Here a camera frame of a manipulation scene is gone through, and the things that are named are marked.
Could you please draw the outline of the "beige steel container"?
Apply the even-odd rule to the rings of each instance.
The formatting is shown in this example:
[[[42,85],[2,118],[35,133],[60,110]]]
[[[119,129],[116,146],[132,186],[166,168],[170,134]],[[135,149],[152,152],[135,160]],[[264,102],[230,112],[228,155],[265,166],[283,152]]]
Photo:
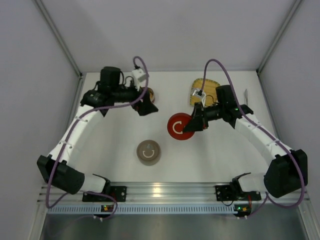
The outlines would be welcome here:
[[[153,166],[159,162],[159,158],[156,159],[139,159],[139,161],[145,166]]]

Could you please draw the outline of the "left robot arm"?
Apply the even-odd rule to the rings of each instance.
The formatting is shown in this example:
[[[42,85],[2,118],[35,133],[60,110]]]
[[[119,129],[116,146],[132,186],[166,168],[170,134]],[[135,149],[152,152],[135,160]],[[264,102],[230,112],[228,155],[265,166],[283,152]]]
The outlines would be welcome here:
[[[78,192],[110,193],[111,183],[106,177],[76,169],[87,138],[111,109],[131,106],[140,116],[158,111],[148,90],[141,86],[142,82],[149,80],[148,70],[136,65],[128,86],[120,83],[123,75],[118,67],[104,67],[94,88],[83,95],[73,121],[56,147],[47,156],[38,158],[37,166],[48,186],[71,195]]]

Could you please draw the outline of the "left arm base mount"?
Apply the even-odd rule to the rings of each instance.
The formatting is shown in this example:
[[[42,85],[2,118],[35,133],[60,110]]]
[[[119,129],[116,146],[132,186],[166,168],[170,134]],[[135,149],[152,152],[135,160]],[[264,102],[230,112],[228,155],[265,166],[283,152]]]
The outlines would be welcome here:
[[[127,187],[126,186],[107,186],[102,193],[113,198],[116,202],[125,202],[127,197]],[[112,202],[112,199],[109,199],[102,195],[97,195],[93,193],[84,193],[82,195],[82,202],[85,203],[102,203],[102,202]]]

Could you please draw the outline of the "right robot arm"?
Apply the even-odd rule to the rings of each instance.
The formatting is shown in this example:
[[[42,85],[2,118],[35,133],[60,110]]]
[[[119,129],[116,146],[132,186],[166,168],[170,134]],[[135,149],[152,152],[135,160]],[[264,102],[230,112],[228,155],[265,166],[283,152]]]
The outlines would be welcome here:
[[[240,194],[268,192],[275,198],[292,193],[308,184],[308,157],[301,150],[293,150],[267,131],[254,112],[245,104],[237,105],[230,85],[216,88],[218,102],[204,107],[195,103],[191,119],[183,127],[184,133],[200,132],[210,121],[224,120],[242,134],[264,158],[265,173],[243,173],[232,179],[231,185]]]

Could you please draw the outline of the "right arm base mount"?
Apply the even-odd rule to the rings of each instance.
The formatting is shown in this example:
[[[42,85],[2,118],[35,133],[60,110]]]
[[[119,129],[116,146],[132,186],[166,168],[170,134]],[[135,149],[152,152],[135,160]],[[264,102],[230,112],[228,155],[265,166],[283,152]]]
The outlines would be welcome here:
[[[261,194],[256,191],[242,192],[233,189],[229,184],[216,185],[215,187],[216,200],[219,202],[227,201],[260,201]]]

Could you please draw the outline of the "metal tongs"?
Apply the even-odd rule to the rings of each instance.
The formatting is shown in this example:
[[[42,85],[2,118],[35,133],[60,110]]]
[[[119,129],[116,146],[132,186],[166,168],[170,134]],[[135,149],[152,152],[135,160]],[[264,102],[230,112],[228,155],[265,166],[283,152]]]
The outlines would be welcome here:
[[[244,97],[244,104],[246,106],[249,106],[249,92],[247,88],[243,92],[243,97]]]

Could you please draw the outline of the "beige lid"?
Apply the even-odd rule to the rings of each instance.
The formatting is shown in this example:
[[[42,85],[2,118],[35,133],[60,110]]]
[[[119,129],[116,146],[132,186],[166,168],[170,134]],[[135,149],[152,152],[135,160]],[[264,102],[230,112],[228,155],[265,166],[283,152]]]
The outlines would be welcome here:
[[[136,155],[138,159],[154,160],[161,158],[160,145],[154,140],[144,140],[139,143],[136,148]]]

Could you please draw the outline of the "red lid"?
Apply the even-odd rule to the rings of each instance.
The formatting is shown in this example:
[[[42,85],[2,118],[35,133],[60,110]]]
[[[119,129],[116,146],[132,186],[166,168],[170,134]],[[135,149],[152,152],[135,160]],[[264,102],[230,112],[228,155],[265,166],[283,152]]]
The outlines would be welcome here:
[[[185,141],[193,137],[194,132],[183,132],[184,127],[191,119],[192,117],[189,114],[182,112],[172,115],[167,122],[169,135],[179,141]]]

